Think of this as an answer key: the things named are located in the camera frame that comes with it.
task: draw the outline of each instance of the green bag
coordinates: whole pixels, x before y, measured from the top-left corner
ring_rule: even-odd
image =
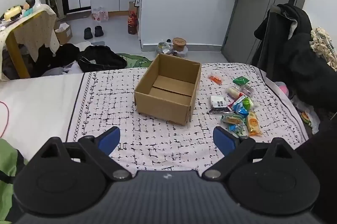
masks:
[[[13,182],[26,163],[18,150],[0,138],[0,224],[16,222],[23,215],[13,195]]]

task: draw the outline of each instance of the cable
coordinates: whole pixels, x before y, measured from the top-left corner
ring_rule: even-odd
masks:
[[[6,129],[7,129],[7,126],[8,126],[8,121],[9,121],[9,109],[8,109],[7,104],[5,104],[4,102],[0,101],[0,103],[2,103],[2,104],[3,104],[4,106],[6,106],[6,108],[7,108],[7,123],[6,123],[5,129],[3,129],[3,132],[2,132],[2,134],[1,134],[1,136],[0,136],[0,138],[2,138],[2,136],[4,135],[4,133],[5,133]]]

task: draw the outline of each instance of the gray ribbed surface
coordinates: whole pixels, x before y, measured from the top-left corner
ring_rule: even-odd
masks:
[[[308,213],[268,218],[232,201],[220,183],[206,182],[194,171],[140,171],[127,182],[113,184],[97,205],[76,216],[44,219],[25,215],[18,224],[317,224]]]

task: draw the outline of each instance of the pair of shoes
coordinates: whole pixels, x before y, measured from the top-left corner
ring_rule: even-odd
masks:
[[[102,27],[100,25],[96,26],[95,27],[95,37],[101,37],[103,35],[104,35],[104,33],[103,33]],[[87,27],[84,30],[84,39],[89,40],[89,39],[92,39],[92,38],[93,38],[93,36],[92,36],[91,28]]]

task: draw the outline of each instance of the wooden table leg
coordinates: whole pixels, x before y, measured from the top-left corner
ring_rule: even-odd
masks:
[[[22,55],[21,55],[21,52],[20,52],[20,49],[19,49],[19,45],[16,42],[15,35],[14,35],[13,31],[10,32],[10,34],[7,37],[6,46],[7,46],[8,53],[11,57],[11,60],[14,64],[14,67],[15,67],[19,77],[21,79],[30,78],[30,75],[29,75],[27,67],[26,67],[26,65],[23,61],[23,58],[22,58]]]

